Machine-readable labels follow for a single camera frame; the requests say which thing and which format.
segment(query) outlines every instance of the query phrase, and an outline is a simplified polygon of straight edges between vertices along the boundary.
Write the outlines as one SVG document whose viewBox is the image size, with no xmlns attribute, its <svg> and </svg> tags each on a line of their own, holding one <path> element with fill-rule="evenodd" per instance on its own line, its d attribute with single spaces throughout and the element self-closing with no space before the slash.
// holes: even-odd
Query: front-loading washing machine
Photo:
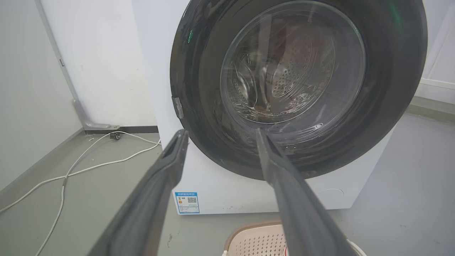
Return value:
<svg viewBox="0 0 455 256">
<path fill-rule="evenodd" d="M 418 0 L 134 0 L 133 9 L 163 146 L 190 133 L 173 190 L 179 214 L 278 211 L 258 128 L 326 209 L 351 207 L 425 63 Z"/>
</svg>

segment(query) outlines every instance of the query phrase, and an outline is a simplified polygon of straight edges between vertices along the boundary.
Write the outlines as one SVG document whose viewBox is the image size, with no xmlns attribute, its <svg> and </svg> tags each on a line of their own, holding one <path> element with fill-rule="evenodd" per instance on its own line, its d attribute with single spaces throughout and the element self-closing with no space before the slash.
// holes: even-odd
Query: white cable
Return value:
<svg viewBox="0 0 455 256">
<path fill-rule="evenodd" d="M 352 248 L 357 252 L 357 254 L 359 254 L 360 256 L 367 256 L 365 254 L 365 252 L 357 245 L 355 244 L 354 242 L 352 242 L 351 240 L 349 239 L 346 239 L 346 241 L 348 241 L 348 243 L 352 246 Z"/>
<path fill-rule="evenodd" d="M 60 217 L 61 209 L 63 208 L 63 200 L 65 200 L 65 197 L 63 196 L 64 193 L 65 193 L 65 186 L 62 186 L 61 187 L 61 204 L 60 204 L 60 209 L 58 210 L 58 213 L 57 213 L 56 220 L 52 224 L 52 227 L 51 227 L 51 230 L 49 231 L 49 234 L 47 234 L 46 239 L 44 239 L 44 243 L 41 245 L 40 249 L 35 254 L 35 256 L 38 256 L 41 253 L 41 251 L 43 250 L 43 248 L 46 245 L 47 241 L 49 240 L 49 237 L 51 236 L 52 232 L 54 231 L 54 228 L 56 227 L 58 218 Z"/>
<path fill-rule="evenodd" d="M 155 146 L 151 147 L 151 148 L 147 148 L 147 149 L 144 149 L 144 150 L 141 150 L 125 159 L 121 159 L 121 160 L 117 160 L 117 161 L 112 161 L 112 162 L 109 162 L 109 163 L 104 163 L 104 164 L 99 164 L 99 165 L 95 165 L 95 166 L 92 166 L 92 167 L 89 167 L 89 168 L 86 168 L 86 169 L 83 169 L 83 170 L 80 170 L 80 171 L 77 171 L 73 174 L 70 174 L 68 175 L 68 177 L 71 177 L 71 176 L 74 176 L 74 175 L 77 175 L 77 174 L 80 174 L 80 173 L 83 173 L 83 172 L 86 172 L 86 171 L 90 171 L 92 169 L 95 169 L 95 168 L 98 168 L 98 167 L 101 167 L 101 166 L 105 166 L 105 165 L 108 165 L 108 164 L 116 164 L 116 163 L 120 163 L 120 162 L 124 162 L 124 161 L 127 161 L 137 155 L 139 155 L 140 153 L 143 153 L 143 152 L 146 152 L 146 151 L 149 151 L 151 149 L 154 149 L 158 146 L 159 144 L 156 144 Z M 25 197 L 27 197 L 28 195 L 30 195 L 33 191 L 35 191 L 37 188 L 41 187 L 42 185 L 46 184 L 46 183 L 49 183 L 51 181 L 54 181 L 54 180 L 58 180 L 58 179 L 63 179 L 65 178 L 66 175 L 64 176 L 60 176 L 60 177 L 55 177 L 55 178 L 52 178 L 52 179 L 48 179 L 48 180 L 45 180 L 45 181 L 42 181 L 40 183 L 38 183 L 38 185 L 36 185 L 34 188 L 32 188 L 29 192 L 27 192 L 25 195 L 23 195 L 21 198 L 19 198 L 16 202 L 10 204 L 9 206 L 3 208 L 0 210 L 0 214 L 4 211 L 6 211 L 7 209 L 11 208 L 12 206 L 14 206 L 15 204 L 19 203 L 20 201 L 22 201 Z"/>
<path fill-rule="evenodd" d="M 146 151 L 149 151 L 151 149 L 154 149 L 156 148 L 158 145 L 161 145 L 161 139 L 158 140 L 158 142 L 153 142 L 153 141 L 150 141 L 150 140 L 146 140 L 144 138 L 141 138 L 139 136 L 136 136 L 136 135 L 133 135 L 133 134 L 130 134 L 130 133 L 126 133 L 126 132 L 122 132 L 122 131 L 115 131 L 115 132 L 112 132 L 112 133 L 124 133 L 124 134 L 128 134 L 128 135 L 131 135 L 133 137 L 136 137 L 136 138 L 139 138 L 139 139 L 142 139 L 144 141 L 147 141 L 147 142 L 150 142 L 150 143 L 154 143 L 156 144 L 155 146 L 151 147 L 151 148 L 147 148 L 147 149 L 144 149 L 144 150 L 141 150 L 125 159 L 121 159 L 121 160 L 117 160 L 117 161 L 112 161 L 112 162 L 109 162 L 109 163 L 104 163 L 104 164 L 98 164 L 98 165 L 95 165 L 95 166 L 92 166 L 92 167 L 89 167 L 89 168 L 86 168 L 86 169 L 83 169 L 83 170 L 80 170 L 78 172 L 75 172 L 73 174 L 70 174 L 71 170 L 73 170 L 73 168 L 75 167 L 75 165 L 77 164 L 77 162 L 79 162 L 79 160 L 82 158 L 82 156 L 84 156 L 84 154 L 90 149 L 93 147 L 93 145 L 95 145 L 98 141 L 100 141 L 102 138 L 106 137 L 107 135 L 111 134 L 111 133 L 108 133 L 104 136 L 102 136 L 101 138 L 99 138 L 97 141 L 95 141 L 90 147 L 88 147 L 83 153 L 82 155 L 74 162 L 74 164 L 70 167 L 70 169 L 68 170 L 68 172 L 66 173 L 65 176 L 60 176 L 60 177 L 56 177 L 56 178 L 52 178 L 52 179 L 48 179 L 48 180 L 45 180 L 45 181 L 42 181 L 40 182 L 38 185 L 36 185 L 34 188 L 32 188 L 29 192 L 27 192 L 25 195 L 23 195 L 21 198 L 19 198 L 16 202 L 10 204 L 9 206 L 3 208 L 0 210 L 0 214 L 4 211 L 6 211 L 7 209 L 11 208 L 12 206 L 14 206 L 15 204 L 19 203 L 20 201 L 22 201 L 26 196 L 30 195 L 33 191 L 35 191 L 37 188 L 39 188 L 40 186 L 48 183 L 48 182 L 51 182 L 51 181 L 54 181 L 54 180 L 58 180 L 58 179 L 64 179 L 63 181 L 63 185 L 62 185 L 62 188 L 61 188 L 61 204 L 60 204 L 60 209 L 57 213 L 57 217 L 54 221 L 54 224 L 52 224 L 52 227 L 51 227 L 51 230 L 49 231 L 49 233 L 47 234 L 47 237 L 46 239 L 44 240 L 43 244 L 41 245 L 40 249 L 38 250 L 38 252 L 36 253 L 35 256 L 38 256 L 41 251 L 43 250 L 44 246 L 46 245 L 47 241 L 49 240 L 49 237 L 51 236 L 52 232 L 54 231 L 54 228 L 55 228 L 55 225 L 57 224 L 57 221 L 60 217 L 60 214 L 61 214 L 61 210 L 63 209 L 63 202 L 64 202 L 64 194 L 65 194 L 65 185 L 66 185 L 66 180 L 68 179 L 68 177 L 70 176 L 73 176 L 73 175 L 77 175 L 77 174 L 80 174 L 80 173 L 83 173 L 83 172 L 86 172 L 86 171 L 89 171 L 89 170 L 92 170 L 92 169 L 95 169 L 95 168 L 98 168 L 98 167 L 101 167 L 101 166 L 104 166 L 104 165 L 108 165 L 108 164 L 115 164 L 115 163 L 119 163 L 119 162 L 124 162 L 124 161 L 127 161 L 137 155 L 139 155 L 140 153 L 143 153 L 143 152 L 146 152 Z"/>
</svg>

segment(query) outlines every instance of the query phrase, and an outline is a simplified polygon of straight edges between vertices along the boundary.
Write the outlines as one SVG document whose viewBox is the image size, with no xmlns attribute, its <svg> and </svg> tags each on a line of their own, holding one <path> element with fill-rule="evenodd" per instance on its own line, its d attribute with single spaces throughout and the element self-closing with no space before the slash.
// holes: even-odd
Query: door hinge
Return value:
<svg viewBox="0 0 455 256">
<path fill-rule="evenodd" d="M 174 103 L 174 110 L 175 114 L 179 119 L 183 118 L 183 108 L 182 108 L 182 103 L 180 102 L 180 98 L 174 98 L 172 97 L 172 102 Z"/>
</svg>

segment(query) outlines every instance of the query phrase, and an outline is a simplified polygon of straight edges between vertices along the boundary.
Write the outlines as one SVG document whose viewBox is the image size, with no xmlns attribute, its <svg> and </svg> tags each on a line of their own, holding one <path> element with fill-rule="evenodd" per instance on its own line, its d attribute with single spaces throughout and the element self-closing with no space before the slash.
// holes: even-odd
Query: white wall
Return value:
<svg viewBox="0 0 455 256">
<path fill-rule="evenodd" d="M 0 190 L 82 128 L 34 0 L 0 1 Z"/>
<path fill-rule="evenodd" d="M 424 0 L 428 51 L 422 77 L 455 83 L 455 0 Z M 455 84 L 446 88 L 421 83 L 416 96 L 455 104 Z"/>
<path fill-rule="evenodd" d="M 156 125 L 131 0 L 41 0 L 91 121 Z"/>
</svg>

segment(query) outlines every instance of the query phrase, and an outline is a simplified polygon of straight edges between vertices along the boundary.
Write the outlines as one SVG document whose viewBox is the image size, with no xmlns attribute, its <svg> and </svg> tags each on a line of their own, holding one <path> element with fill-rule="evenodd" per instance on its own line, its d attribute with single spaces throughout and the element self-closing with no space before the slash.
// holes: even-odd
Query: washing machine door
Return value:
<svg viewBox="0 0 455 256">
<path fill-rule="evenodd" d="M 391 130 L 426 48 L 419 0 L 192 0 L 172 49 L 172 100 L 191 140 L 220 166 L 263 179 L 263 128 L 311 178 Z"/>
</svg>

